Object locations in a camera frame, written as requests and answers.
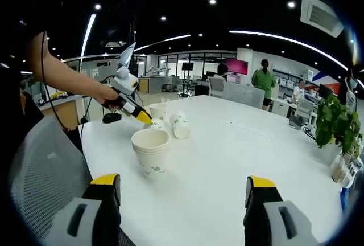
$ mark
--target red screen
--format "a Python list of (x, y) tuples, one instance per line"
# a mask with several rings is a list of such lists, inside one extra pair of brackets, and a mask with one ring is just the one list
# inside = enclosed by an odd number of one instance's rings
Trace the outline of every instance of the red screen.
[(227, 59), (226, 65), (230, 72), (236, 72), (240, 74), (248, 74), (248, 62), (237, 60), (237, 59)]

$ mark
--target monitor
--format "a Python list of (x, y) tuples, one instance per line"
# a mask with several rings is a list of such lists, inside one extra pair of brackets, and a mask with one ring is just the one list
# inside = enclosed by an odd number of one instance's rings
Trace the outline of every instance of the monitor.
[(328, 88), (326, 85), (320, 84), (320, 89), (318, 90), (318, 95), (324, 99), (327, 99), (332, 94), (332, 89)]
[(215, 72), (212, 72), (212, 71), (206, 71), (206, 76), (207, 77), (214, 77), (216, 73)]
[(183, 71), (193, 71), (193, 62), (182, 63), (182, 70)]
[(226, 59), (226, 65), (230, 72), (240, 73), (247, 75), (248, 74), (248, 62), (238, 59)]

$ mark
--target green shirt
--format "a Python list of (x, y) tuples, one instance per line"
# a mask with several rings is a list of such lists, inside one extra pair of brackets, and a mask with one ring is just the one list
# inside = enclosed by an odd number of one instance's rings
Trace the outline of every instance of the green shirt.
[(270, 71), (264, 74), (262, 69), (258, 69), (254, 72), (251, 78), (251, 83), (256, 88), (262, 89), (266, 92), (265, 98), (271, 98), (272, 88), (275, 87), (275, 78)]

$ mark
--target led strip light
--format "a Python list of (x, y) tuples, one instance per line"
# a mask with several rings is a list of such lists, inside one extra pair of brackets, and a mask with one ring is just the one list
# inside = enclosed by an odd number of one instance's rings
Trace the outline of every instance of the led strip light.
[[(319, 54), (324, 55), (325, 57), (327, 57), (328, 59), (330, 59), (331, 61), (334, 61), (336, 64), (338, 64), (340, 67), (342, 67), (344, 70), (348, 70), (348, 68), (342, 64), (340, 61), (338, 61), (337, 59), (335, 59), (334, 57), (332, 57), (331, 55), (327, 54), (326, 52), (323, 52), (322, 50), (319, 50), (318, 48), (312, 47), (309, 44), (291, 39), (291, 38), (287, 38), (284, 36), (280, 36), (280, 35), (275, 35), (275, 34), (267, 34), (265, 32), (257, 32), (257, 31), (229, 31), (231, 34), (251, 34), (251, 35), (260, 35), (260, 36), (266, 36), (266, 37), (272, 37), (272, 38), (277, 38), (277, 39), (281, 39), (281, 40), (285, 40), (285, 41), (289, 41), (301, 46), (304, 46), (306, 48), (309, 48), (313, 51), (318, 52)], [(358, 83), (362, 86), (362, 88), (364, 88), (364, 84), (358, 80)]]

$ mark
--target air conditioning vent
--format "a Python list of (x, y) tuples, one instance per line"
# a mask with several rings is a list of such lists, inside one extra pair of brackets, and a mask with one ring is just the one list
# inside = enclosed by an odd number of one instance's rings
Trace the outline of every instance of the air conditioning vent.
[(301, 21), (333, 37), (338, 37), (344, 29), (335, 12), (319, 0), (302, 0)]

